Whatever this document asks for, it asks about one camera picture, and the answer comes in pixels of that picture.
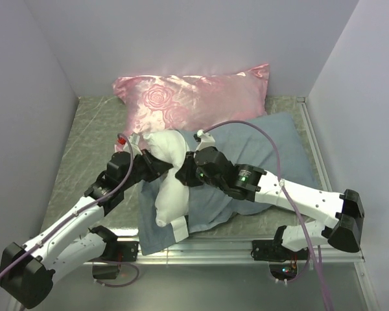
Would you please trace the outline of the white pillow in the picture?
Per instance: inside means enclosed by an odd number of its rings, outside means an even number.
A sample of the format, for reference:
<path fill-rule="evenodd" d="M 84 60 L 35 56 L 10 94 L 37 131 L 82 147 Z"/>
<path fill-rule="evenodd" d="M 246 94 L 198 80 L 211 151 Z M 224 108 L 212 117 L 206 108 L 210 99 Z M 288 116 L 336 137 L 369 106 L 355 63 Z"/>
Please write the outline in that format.
<path fill-rule="evenodd" d="M 162 178 L 156 196 L 156 223 L 160 227 L 170 225 L 174 240 L 180 242 L 189 236 L 185 220 L 189 212 L 189 187 L 175 175 L 182 168 L 189 147 L 182 134 L 175 130 L 146 133 L 143 138 L 155 158 L 172 165 Z"/>

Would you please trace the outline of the blue-grey pillowcase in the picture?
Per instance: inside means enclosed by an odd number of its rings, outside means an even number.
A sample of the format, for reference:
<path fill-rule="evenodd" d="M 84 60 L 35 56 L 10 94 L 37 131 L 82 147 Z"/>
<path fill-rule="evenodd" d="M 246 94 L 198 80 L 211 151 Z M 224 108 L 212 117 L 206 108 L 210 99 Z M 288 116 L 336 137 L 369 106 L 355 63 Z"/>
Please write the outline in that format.
<path fill-rule="evenodd" d="M 265 139 L 247 126 L 229 124 L 211 132 L 218 150 L 233 163 L 257 166 L 273 174 L 280 170 L 282 177 L 289 181 L 319 187 L 290 114 L 275 113 L 250 122 L 264 130 L 271 139 Z M 156 223 L 155 201 L 162 178 L 140 184 L 138 230 L 144 255 L 177 243 L 170 225 L 160 227 Z M 189 212 L 185 220 L 191 234 L 210 230 L 236 214 L 257 214 L 269 207 L 269 204 L 234 200 L 216 188 L 201 185 L 189 188 Z"/>

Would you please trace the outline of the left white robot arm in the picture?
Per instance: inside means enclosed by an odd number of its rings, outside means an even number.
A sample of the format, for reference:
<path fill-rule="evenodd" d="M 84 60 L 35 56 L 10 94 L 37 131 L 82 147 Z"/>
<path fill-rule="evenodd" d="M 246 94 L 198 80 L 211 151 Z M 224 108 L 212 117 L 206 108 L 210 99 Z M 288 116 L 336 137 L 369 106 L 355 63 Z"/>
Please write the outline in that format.
<path fill-rule="evenodd" d="M 37 307 L 53 285 L 83 263 L 111 260 L 117 254 L 117 235 L 94 223 L 124 199 L 140 181 L 154 181 L 172 164 L 147 150 L 116 152 L 84 195 L 52 226 L 23 245 L 9 244 L 1 255 L 0 287 L 26 309 Z"/>

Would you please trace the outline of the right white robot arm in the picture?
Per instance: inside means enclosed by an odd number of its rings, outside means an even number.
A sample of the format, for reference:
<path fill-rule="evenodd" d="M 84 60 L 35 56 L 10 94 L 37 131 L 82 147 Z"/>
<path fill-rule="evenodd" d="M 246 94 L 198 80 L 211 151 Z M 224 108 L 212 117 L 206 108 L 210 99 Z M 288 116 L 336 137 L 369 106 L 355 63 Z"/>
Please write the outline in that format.
<path fill-rule="evenodd" d="M 281 262 L 309 245 L 360 251 L 365 213 L 354 190 L 328 192 L 279 179 L 259 167 L 233 164 L 213 146 L 187 152 L 175 176 L 188 187 L 206 184 L 236 200 L 275 205 L 313 218 L 305 225 L 277 229 L 270 246 L 273 261 Z"/>

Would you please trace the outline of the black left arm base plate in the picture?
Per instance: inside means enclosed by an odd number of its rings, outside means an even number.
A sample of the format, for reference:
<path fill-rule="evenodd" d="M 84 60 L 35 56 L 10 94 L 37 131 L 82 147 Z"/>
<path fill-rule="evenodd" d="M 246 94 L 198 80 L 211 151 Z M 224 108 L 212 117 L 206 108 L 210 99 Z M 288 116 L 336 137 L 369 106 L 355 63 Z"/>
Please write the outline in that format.
<path fill-rule="evenodd" d="M 139 242 L 135 240 L 120 240 L 116 242 L 114 259 L 118 262 L 135 262 L 139 252 Z"/>

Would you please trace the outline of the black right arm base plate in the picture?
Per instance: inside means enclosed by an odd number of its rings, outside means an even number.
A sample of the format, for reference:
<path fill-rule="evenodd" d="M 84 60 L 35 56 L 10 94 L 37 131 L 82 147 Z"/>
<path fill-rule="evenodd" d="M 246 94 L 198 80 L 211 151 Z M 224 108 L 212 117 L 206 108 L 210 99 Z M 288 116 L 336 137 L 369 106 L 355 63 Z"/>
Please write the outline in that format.
<path fill-rule="evenodd" d="M 282 246 L 280 241 L 253 240 L 251 257 L 254 261 L 286 262 L 293 260 L 307 260 L 309 251 L 301 249 L 292 251 Z"/>

